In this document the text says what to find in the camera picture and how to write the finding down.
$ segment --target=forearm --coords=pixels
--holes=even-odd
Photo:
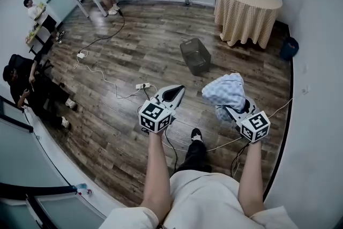
[[[24,105],[24,102],[25,102],[25,97],[21,97],[17,103],[18,108],[21,108]]]
[[[141,206],[151,209],[159,221],[163,221],[170,210],[170,182],[162,137],[150,132],[148,167]]]
[[[37,68],[37,61],[35,60],[31,66],[31,72],[30,72],[30,76],[34,76],[34,73],[36,72],[36,68]]]
[[[249,145],[238,190],[238,201],[246,216],[263,211],[261,141]]]

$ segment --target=dark hair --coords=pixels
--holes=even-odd
[[[4,81],[11,82],[11,80],[12,80],[11,74],[13,72],[13,69],[14,68],[10,65],[5,66],[4,72],[2,73],[2,77],[3,77]]]
[[[30,0],[24,0],[24,6],[27,7],[27,3],[29,2]]]

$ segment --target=black pants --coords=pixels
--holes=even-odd
[[[34,83],[33,96],[28,99],[28,103],[33,112],[39,118],[48,121],[52,126],[58,127],[62,123],[62,118],[44,109],[46,99],[65,103],[69,98],[69,94],[62,90],[50,78],[42,76]]]
[[[201,141],[193,141],[188,147],[184,163],[179,166],[175,173],[183,170],[197,170],[210,173],[212,171],[212,167],[205,164],[205,159],[205,144]]]

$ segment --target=trash can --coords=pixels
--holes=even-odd
[[[289,61],[299,50],[298,42],[291,37],[288,37],[284,40],[284,44],[282,45],[280,51],[280,57],[283,60]]]
[[[211,54],[198,38],[182,43],[180,49],[187,67],[194,76],[210,69]]]

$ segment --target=checkered tablecloth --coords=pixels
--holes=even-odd
[[[223,26],[220,38],[229,46],[251,38],[265,49],[281,6],[282,0],[217,0],[214,14]]]

